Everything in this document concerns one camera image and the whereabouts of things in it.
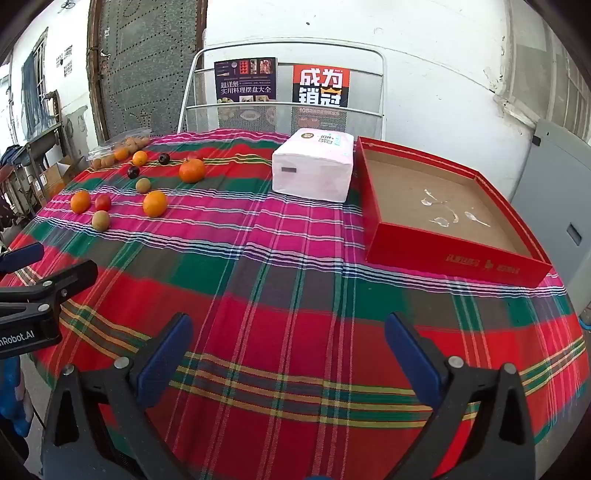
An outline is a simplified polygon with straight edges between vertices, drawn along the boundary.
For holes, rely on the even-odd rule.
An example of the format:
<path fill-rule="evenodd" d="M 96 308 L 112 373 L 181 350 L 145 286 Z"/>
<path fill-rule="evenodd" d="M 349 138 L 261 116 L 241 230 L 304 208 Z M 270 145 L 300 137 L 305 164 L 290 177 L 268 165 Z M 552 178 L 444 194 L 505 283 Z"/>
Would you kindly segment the blue gloved left hand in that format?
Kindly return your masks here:
<path fill-rule="evenodd" d="M 26 438 L 31 428 L 33 407 L 18 356 L 1 361 L 0 409 L 1 416 L 12 423 L 15 432 Z"/>

